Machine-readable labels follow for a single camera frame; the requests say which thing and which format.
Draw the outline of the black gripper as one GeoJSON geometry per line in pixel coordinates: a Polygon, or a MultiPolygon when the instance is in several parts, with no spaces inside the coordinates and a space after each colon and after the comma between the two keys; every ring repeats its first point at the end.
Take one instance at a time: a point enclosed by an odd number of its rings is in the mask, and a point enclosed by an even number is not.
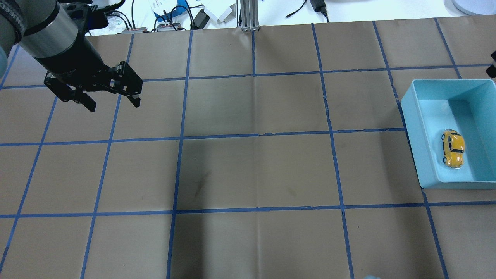
{"type": "Polygon", "coordinates": [[[122,95],[135,108],[140,107],[142,78],[125,61],[110,69],[86,37],[76,37],[66,50],[43,58],[43,67],[52,75],[45,77],[45,85],[61,101],[72,100],[94,112],[97,104],[87,92],[106,91],[122,95]]]}

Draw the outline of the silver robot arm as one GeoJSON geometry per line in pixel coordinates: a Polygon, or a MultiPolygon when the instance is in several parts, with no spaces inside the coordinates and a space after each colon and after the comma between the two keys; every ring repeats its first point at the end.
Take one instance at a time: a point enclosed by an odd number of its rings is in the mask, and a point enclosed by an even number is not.
{"type": "Polygon", "coordinates": [[[125,61],[106,65],[85,37],[108,26],[107,14],[124,4],[98,7],[91,0],[2,0],[1,74],[20,45],[47,73],[44,85],[62,102],[73,101],[94,112],[89,92],[119,94],[138,108],[143,80],[125,61]]]}

